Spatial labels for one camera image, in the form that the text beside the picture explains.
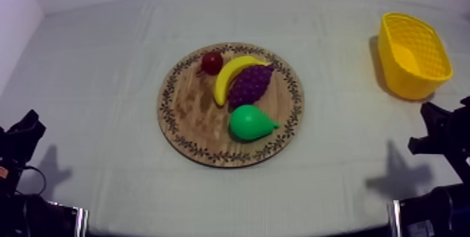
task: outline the banana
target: banana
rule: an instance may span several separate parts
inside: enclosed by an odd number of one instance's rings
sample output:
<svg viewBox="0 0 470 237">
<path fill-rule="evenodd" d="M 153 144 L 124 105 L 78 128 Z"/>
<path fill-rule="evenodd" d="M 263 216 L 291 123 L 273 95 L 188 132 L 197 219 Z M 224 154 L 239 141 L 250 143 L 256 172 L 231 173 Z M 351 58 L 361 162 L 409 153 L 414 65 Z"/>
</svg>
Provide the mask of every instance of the banana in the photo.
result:
<svg viewBox="0 0 470 237">
<path fill-rule="evenodd" d="M 227 90 L 229 89 L 232 80 L 243 69 L 249 66 L 263 65 L 268 66 L 268 62 L 262 62 L 252 56 L 246 55 L 237 57 L 228 62 L 217 75 L 217 80 L 214 86 L 214 100 L 219 106 L 223 106 L 227 101 Z"/>
</svg>

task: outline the wooden plate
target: wooden plate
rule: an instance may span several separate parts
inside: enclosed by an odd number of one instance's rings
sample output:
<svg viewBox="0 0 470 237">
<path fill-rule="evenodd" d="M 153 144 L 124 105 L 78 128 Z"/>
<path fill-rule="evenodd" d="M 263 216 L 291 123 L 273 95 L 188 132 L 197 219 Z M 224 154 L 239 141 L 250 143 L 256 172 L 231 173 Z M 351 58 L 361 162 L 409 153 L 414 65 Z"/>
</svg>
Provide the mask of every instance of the wooden plate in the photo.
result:
<svg viewBox="0 0 470 237">
<path fill-rule="evenodd" d="M 252 55 L 274 65 L 268 90 L 255 106 L 280 128 L 251 143 L 231 139 L 228 105 L 219 108 L 213 100 L 217 76 L 196 76 L 207 52 L 219 52 L 225 64 Z M 160 88 L 157 111 L 163 134 L 179 153 L 200 164 L 236 168 L 264 161 L 292 140 L 304 111 L 304 91 L 294 70 L 276 54 L 247 43 L 219 43 L 192 52 L 170 70 Z"/>
</svg>

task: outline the grapes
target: grapes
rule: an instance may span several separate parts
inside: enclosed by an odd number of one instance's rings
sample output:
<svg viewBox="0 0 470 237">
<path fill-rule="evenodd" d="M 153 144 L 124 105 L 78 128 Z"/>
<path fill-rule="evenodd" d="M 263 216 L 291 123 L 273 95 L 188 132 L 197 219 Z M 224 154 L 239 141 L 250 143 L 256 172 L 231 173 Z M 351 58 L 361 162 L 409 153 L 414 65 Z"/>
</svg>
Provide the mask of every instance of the grapes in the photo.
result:
<svg viewBox="0 0 470 237">
<path fill-rule="evenodd" d="M 239 73 L 229 91 L 229 107 L 235 109 L 258 101 L 268 89 L 273 70 L 272 66 L 251 66 Z"/>
</svg>

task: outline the white tablecloth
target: white tablecloth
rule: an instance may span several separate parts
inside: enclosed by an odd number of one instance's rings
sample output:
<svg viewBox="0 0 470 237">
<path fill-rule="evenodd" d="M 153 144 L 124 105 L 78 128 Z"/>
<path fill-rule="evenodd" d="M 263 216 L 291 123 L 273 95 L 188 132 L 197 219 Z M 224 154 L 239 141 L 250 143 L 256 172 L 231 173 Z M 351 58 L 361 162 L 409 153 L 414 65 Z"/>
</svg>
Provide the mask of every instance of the white tablecloth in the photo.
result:
<svg viewBox="0 0 470 237">
<path fill-rule="evenodd" d="M 412 156 L 420 104 L 384 92 L 380 17 L 416 15 L 440 33 L 454 78 L 432 101 L 470 94 L 470 23 L 391 0 L 126 0 L 46 17 L 0 98 L 0 125 L 30 108 L 48 130 L 30 164 L 44 197 L 91 211 L 93 229 L 143 236 L 315 236 L 387 222 L 390 199 L 459 182 L 443 157 Z M 272 50 L 302 81 L 296 138 L 272 159 L 221 170 L 165 140 L 157 93 L 179 59 L 212 43 Z M 41 180 L 25 173 L 23 191 Z"/>
</svg>

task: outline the yellow basket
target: yellow basket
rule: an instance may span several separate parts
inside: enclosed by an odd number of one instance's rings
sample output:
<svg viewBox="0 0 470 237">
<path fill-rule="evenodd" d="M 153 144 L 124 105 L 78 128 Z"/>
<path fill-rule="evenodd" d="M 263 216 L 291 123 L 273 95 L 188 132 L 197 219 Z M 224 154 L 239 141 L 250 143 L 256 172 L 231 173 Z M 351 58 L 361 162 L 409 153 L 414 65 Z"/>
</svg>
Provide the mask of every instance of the yellow basket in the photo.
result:
<svg viewBox="0 0 470 237">
<path fill-rule="evenodd" d="M 423 99 L 452 77 L 436 31 L 411 15 L 382 16 L 378 51 L 387 86 L 405 99 Z"/>
</svg>

